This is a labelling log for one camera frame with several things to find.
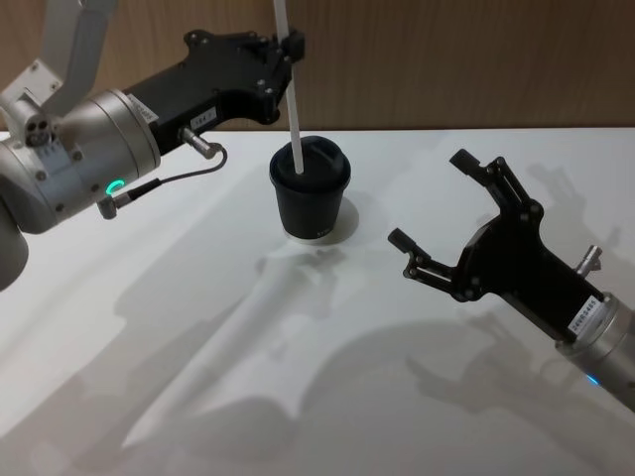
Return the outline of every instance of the metal bracket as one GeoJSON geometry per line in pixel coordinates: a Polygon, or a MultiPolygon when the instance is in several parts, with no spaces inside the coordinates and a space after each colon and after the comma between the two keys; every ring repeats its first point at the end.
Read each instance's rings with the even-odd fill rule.
{"type": "Polygon", "coordinates": [[[117,0],[49,0],[40,56],[0,94],[11,135],[47,144],[53,124],[90,91],[117,0]]]}

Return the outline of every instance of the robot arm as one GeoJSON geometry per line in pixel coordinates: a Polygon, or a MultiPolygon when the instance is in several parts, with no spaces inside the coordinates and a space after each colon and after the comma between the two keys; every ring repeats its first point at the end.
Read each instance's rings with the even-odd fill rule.
{"type": "Polygon", "coordinates": [[[125,91],[78,103],[94,82],[116,0],[50,0],[41,56],[0,95],[11,136],[0,142],[0,291],[20,275],[22,233],[43,233],[93,203],[106,218],[162,182],[114,191],[189,144],[206,159],[223,153],[200,134],[233,118],[272,124],[304,56],[298,32],[278,41],[253,32],[185,35],[178,64],[125,91]]]}
{"type": "Polygon", "coordinates": [[[505,160],[487,167],[465,150],[450,162],[484,186],[500,215],[481,227],[455,267],[434,261],[400,229],[389,241],[410,256],[404,276],[450,294],[459,302],[487,293],[505,299],[556,340],[558,350],[594,382],[635,412],[633,312],[585,277],[601,250],[591,247],[575,268],[540,238],[543,206],[530,198],[505,160]]]}

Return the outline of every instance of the white straw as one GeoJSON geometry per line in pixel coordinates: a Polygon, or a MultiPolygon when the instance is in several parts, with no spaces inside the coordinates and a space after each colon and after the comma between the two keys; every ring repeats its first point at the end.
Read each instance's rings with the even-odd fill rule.
{"type": "MultiPolygon", "coordinates": [[[[278,41],[282,42],[289,36],[286,0],[274,0],[274,11],[276,13],[278,41]]],[[[289,112],[289,131],[291,132],[291,150],[294,155],[294,166],[296,168],[296,174],[300,175],[305,171],[305,161],[300,144],[300,121],[298,120],[298,104],[296,102],[296,85],[294,83],[293,68],[291,81],[287,86],[287,111],[289,112]]]]}

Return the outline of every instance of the black lid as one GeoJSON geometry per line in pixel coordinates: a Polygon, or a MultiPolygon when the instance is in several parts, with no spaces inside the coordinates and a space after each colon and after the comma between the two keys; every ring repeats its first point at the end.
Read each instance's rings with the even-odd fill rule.
{"type": "Polygon", "coordinates": [[[350,180],[350,163],[337,145],[320,136],[303,137],[302,152],[305,171],[296,174],[291,143],[273,157],[269,172],[271,179],[300,193],[336,191],[350,180]]]}

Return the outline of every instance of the black coffee cup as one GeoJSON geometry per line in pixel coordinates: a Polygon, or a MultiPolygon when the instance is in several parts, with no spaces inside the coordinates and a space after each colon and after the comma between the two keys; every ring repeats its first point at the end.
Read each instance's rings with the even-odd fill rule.
{"type": "Polygon", "coordinates": [[[309,136],[301,142],[304,173],[296,174],[289,143],[274,154],[269,176],[285,230],[297,238],[314,240],[330,233],[335,225],[350,182],[350,162],[329,139],[309,136]]]}

